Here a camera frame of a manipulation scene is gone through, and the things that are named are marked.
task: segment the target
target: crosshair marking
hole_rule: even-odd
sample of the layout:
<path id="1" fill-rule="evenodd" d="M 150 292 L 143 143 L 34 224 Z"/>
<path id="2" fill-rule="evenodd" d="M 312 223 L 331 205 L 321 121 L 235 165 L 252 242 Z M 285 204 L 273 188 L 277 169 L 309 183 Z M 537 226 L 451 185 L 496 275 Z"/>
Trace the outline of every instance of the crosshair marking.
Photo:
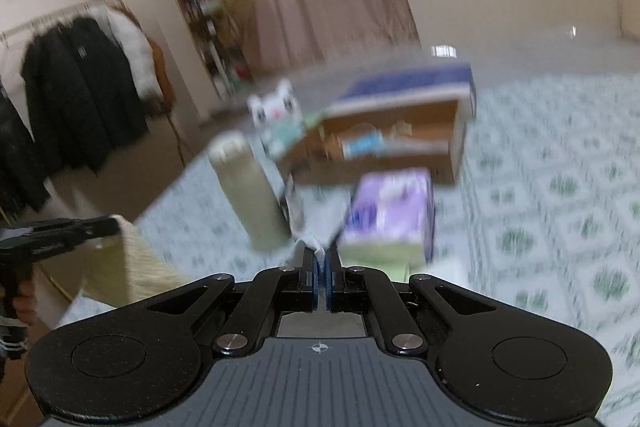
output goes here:
<path id="1" fill-rule="evenodd" d="M 327 349 L 331 348 L 322 342 L 318 342 L 311 346 L 311 349 L 313 349 L 316 353 L 324 353 Z"/>

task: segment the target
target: clothing rack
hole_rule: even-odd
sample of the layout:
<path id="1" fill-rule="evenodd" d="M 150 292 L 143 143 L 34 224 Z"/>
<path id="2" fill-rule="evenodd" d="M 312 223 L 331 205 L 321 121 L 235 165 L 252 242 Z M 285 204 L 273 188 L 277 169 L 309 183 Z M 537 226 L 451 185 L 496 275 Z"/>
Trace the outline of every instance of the clothing rack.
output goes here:
<path id="1" fill-rule="evenodd" d="M 2 53 L 2 44 L 7 49 L 9 48 L 8 39 L 14 35 L 18 35 L 23 31 L 32 30 L 36 31 L 41 26 L 48 25 L 49 23 L 53 23 L 65 18 L 71 18 L 77 15 L 82 15 L 87 13 L 91 8 L 100 7 L 100 6 L 110 6 L 117 8 L 127 8 L 127 4 L 123 0 L 86 0 L 83 2 L 79 2 L 76 4 L 71 4 L 70 6 L 66 6 L 64 8 L 54 10 L 44 15 L 40 15 L 38 17 L 34 17 L 33 19 L 28 20 L 27 22 L 23 22 L 22 24 L 11 28 L 9 30 L 5 30 L 0 32 L 0 54 Z M 178 148 L 178 156 L 180 157 L 180 163 L 182 163 L 182 167 L 186 167 L 186 161 L 184 159 L 184 154 L 182 152 L 182 148 L 188 150 L 191 156 L 195 156 L 193 150 L 189 144 L 182 138 L 182 136 L 178 133 L 174 122 L 172 120 L 172 115 L 170 113 L 166 113 L 165 117 L 171 126 L 172 132 L 175 135 L 175 139 L 177 142 Z"/>
<path id="2" fill-rule="evenodd" d="M 91 8 L 100 7 L 100 6 L 114 6 L 126 8 L 127 5 L 123 0 L 87 0 L 84 2 L 79 2 L 77 4 L 72 4 L 71 6 L 67 6 L 65 8 L 61 8 L 59 10 L 54 10 L 53 12 L 40 15 L 39 17 L 34 17 L 33 19 L 16 26 L 15 28 L 11 28 L 9 30 L 5 30 L 4 32 L 0 32 L 0 41 L 7 42 L 9 37 L 20 34 L 25 30 L 36 30 L 40 26 L 46 25 L 48 23 L 53 23 L 57 20 L 64 19 L 67 17 L 73 17 L 75 15 L 81 15 L 82 13 L 88 12 Z"/>

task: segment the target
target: metal screw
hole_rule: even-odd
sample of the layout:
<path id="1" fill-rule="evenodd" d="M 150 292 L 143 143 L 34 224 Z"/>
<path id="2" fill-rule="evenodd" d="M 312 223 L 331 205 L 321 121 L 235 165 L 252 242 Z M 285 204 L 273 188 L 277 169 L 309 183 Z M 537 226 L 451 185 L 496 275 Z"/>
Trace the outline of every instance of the metal screw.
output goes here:
<path id="1" fill-rule="evenodd" d="M 418 349 L 423 344 L 422 339 L 413 333 L 400 333 L 391 339 L 391 343 L 398 349 Z"/>
<path id="2" fill-rule="evenodd" d="M 234 351 L 246 346 L 246 344 L 248 344 L 248 340 L 246 339 L 246 336 L 240 335 L 239 333 L 227 333 L 226 335 L 220 335 L 216 340 L 216 344 L 218 344 L 222 349 Z"/>

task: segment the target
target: purple box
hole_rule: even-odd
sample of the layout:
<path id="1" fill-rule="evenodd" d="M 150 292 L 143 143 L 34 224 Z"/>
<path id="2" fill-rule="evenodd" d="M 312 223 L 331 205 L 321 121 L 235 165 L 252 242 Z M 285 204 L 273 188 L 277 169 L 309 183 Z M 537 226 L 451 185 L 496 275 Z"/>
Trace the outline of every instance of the purple box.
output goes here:
<path id="1" fill-rule="evenodd" d="M 426 169 L 366 174 L 351 203 L 338 253 L 352 260 L 419 266 L 433 258 L 434 217 Z"/>

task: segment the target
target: white cat face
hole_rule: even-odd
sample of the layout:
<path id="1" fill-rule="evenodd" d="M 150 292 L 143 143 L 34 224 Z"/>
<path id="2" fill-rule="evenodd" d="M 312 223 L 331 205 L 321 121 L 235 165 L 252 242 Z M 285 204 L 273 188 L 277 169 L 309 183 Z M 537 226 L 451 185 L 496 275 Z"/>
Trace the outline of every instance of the white cat face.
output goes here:
<path id="1" fill-rule="evenodd" d="M 302 112 L 298 100 L 293 96 L 291 82 L 283 78 L 278 89 L 259 98 L 252 94 L 247 103 L 251 111 L 254 125 L 260 129 L 276 120 L 302 121 Z"/>

